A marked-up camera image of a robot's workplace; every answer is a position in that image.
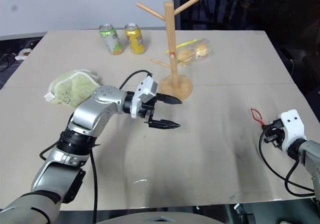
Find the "label tag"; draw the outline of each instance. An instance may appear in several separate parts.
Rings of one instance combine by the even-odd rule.
[[[53,99],[56,98],[55,95],[53,95],[51,92],[48,92],[47,94],[44,95],[44,98],[47,102],[50,102],[52,101]]]

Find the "black band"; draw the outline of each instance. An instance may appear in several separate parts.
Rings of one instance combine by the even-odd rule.
[[[79,156],[89,155],[95,146],[97,137],[84,135],[66,128],[60,135],[57,147],[66,152]]]
[[[295,140],[289,147],[287,154],[292,159],[296,160],[299,157],[299,147],[302,145],[302,143],[306,142],[303,138],[298,138]]]
[[[31,207],[30,209],[31,209],[31,210],[34,210],[34,211],[36,211],[36,212],[38,212],[38,213],[41,213],[41,214],[45,217],[45,219],[47,220],[47,223],[46,223],[46,224],[51,224],[51,221],[50,221],[50,219],[49,219],[49,216],[48,216],[44,211],[42,211],[42,210],[40,210],[40,209],[38,209],[38,208],[35,208],[35,207]]]
[[[85,177],[85,175],[86,175],[86,172],[80,168],[80,170],[78,171],[78,174],[76,175],[71,186],[69,187],[69,190],[65,194],[62,203],[70,203],[75,199],[82,185],[82,180]]]
[[[35,190],[33,192],[29,192],[29,193],[22,195],[21,198],[25,197],[25,196],[29,196],[29,195],[41,195],[41,196],[47,197],[47,198],[51,199],[54,202],[54,204],[57,204],[61,200],[60,195],[58,195],[55,192],[48,191],[48,190]]]
[[[134,92],[133,91],[127,91],[126,92],[126,97],[124,99],[124,103],[123,103],[123,112],[130,114],[130,108],[132,105],[132,98],[134,97]]]

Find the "plastic bag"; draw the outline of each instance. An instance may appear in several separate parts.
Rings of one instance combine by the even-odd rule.
[[[209,57],[212,54],[212,43],[202,38],[188,45],[176,49],[176,59],[179,65],[187,66],[192,61],[198,61]]]

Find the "green can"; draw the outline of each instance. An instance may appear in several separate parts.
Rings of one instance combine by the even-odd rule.
[[[99,32],[111,54],[119,55],[124,51],[117,31],[111,24],[103,24],[99,26]]]

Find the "metal base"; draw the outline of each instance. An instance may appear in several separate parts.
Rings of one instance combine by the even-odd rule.
[[[220,221],[203,215],[170,211],[135,213],[105,220],[98,224],[153,224],[155,222],[170,222],[175,224],[223,224]]]

